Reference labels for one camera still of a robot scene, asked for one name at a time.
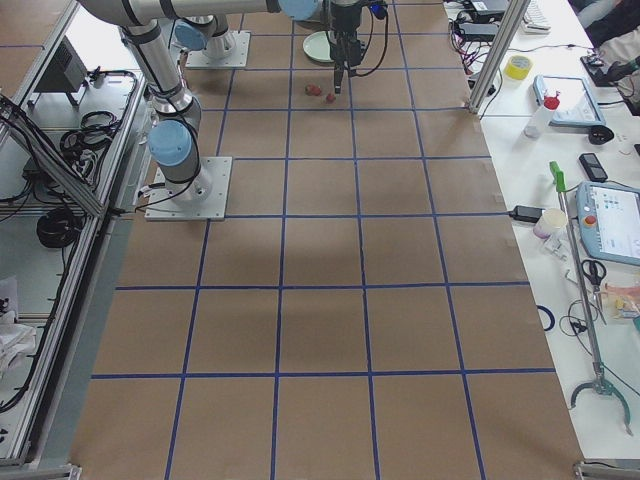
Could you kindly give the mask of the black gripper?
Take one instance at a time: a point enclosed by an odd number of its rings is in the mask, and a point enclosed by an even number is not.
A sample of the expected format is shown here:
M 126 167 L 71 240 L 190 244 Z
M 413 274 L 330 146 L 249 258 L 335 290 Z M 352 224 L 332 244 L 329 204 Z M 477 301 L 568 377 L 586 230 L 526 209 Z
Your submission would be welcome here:
M 335 95 L 342 92 L 344 68 L 356 68 L 362 62 L 364 43 L 356 30 L 329 31 L 330 58 L 334 62 L 333 90 Z

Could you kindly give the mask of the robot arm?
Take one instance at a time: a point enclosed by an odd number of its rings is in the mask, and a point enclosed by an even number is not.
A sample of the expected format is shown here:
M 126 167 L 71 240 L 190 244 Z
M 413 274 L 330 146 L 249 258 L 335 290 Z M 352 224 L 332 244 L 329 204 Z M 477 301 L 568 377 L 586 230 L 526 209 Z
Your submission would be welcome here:
M 178 0 L 178 1 L 83 1 L 81 5 L 94 17 L 118 27 L 143 27 L 160 18 L 283 13 L 295 21 L 303 21 L 319 11 L 323 14 L 334 62 L 334 93 L 340 94 L 342 79 L 353 76 L 361 61 L 357 30 L 361 25 L 366 1 L 242 1 L 242 0 Z
M 157 21 L 120 29 L 126 46 L 147 81 L 158 121 L 147 145 L 164 175 L 165 188 L 179 202 L 206 197 L 211 180 L 198 146 L 201 105 L 186 86 Z

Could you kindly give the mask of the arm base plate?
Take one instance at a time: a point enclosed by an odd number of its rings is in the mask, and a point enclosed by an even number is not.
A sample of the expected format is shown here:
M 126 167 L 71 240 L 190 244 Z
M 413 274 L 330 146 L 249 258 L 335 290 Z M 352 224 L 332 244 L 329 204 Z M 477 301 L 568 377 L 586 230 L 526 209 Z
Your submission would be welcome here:
M 165 183 L 154 189 L 149 197 L 150 207 L 145 209 L 148 221 L 199 221 L 225 219 L 233 159 L 231 157 L 202 157 L 199 175 L 189 188 L 183 189 L 171 182 L 157 167 L 155 182 Z
M 248 61 L 251 33 L 228 30 L 212 37 L 200 51 L 190 51 L 186 68 L 192 70 L 226 70 L 245 68 Z

